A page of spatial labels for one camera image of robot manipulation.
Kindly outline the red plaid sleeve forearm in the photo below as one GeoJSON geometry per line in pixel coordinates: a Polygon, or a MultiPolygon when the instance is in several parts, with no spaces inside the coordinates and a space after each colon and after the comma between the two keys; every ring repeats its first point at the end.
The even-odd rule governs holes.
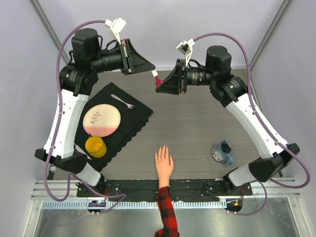
{"type": "Polygon", "coordinates": [[[179,237],[180,233],[178,232],[178,225],[169,187],[159,189],[158,208],[163,228],[155,232],[155,237],[179,237]]]}

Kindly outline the white nail polish cap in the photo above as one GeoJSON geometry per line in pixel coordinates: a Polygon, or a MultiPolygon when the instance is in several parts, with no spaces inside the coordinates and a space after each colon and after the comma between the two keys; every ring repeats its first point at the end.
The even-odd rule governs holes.
{"type": "Polygon", "coordinates": [[[157,73],[156,70],[152,70],[151,73],[152,73],[153,77],[157,77],[158,76],[158,73],[157,73]]]}

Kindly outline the red nail polish bottle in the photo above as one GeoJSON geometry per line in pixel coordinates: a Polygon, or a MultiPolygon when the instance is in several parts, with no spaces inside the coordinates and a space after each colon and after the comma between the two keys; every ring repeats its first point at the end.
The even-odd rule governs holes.
{"type": "Polygon", "coordinates": [[[158,76],[155,77],[155,87],[158,88],[163,83],[163,80],[158,76]]]}

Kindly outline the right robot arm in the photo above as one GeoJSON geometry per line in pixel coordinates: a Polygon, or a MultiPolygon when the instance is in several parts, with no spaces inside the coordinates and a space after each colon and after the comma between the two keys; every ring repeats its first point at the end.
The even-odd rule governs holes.
{"type": "Polygon", "coordinates": [[[268,131],[259,122],[257,116],[262,113],[249,96],[247,85],[231,73],[232,56],[228,50],[220,45],[210,46],[205,65],[191,67],[192,47],[181,43],[177,49],[186,58],[177,59],[172,73],[157,86],[156,92],[179,95],[189,85],[208,85],[212,96],[235,116],[258,150],[259,158],[223,177],[225,193],[234,195],[248,182],[266,182],[285,168],[300,149],[280,137],[268,122],[265,123],[268,131]]]}

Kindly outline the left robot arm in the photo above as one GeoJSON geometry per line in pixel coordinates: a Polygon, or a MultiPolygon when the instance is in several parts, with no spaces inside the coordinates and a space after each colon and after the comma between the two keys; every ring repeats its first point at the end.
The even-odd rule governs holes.
{"type": "Polygon", "coordinates": [[[75,28],[71,40],[70,62],[57,72],[58,101],[50,135],[35,157],[46,165],[72,173],[88,185],[94,197],[105,191],[104,176],[87,161],[87,155],[74,148],[75,134],[81,113],[89,99],[98,74],[120,70],[124,75],[155,70],[155,65],[141,56],[130,39],[114,40],[114,48],[102,48],[103,39],[92,28],[75,28]]]}

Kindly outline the mannequin hand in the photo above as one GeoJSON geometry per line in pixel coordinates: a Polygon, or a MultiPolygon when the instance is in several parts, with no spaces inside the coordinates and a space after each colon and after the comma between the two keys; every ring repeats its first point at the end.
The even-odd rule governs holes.
{"type": "Polygon", "coordinates": [[[158,174],[159,189],[168,187],[174,169],[174,163],[169,153],[169,148],[166,145],[160,147],[158,152],[155,153],[155,166],[158,174]]]}

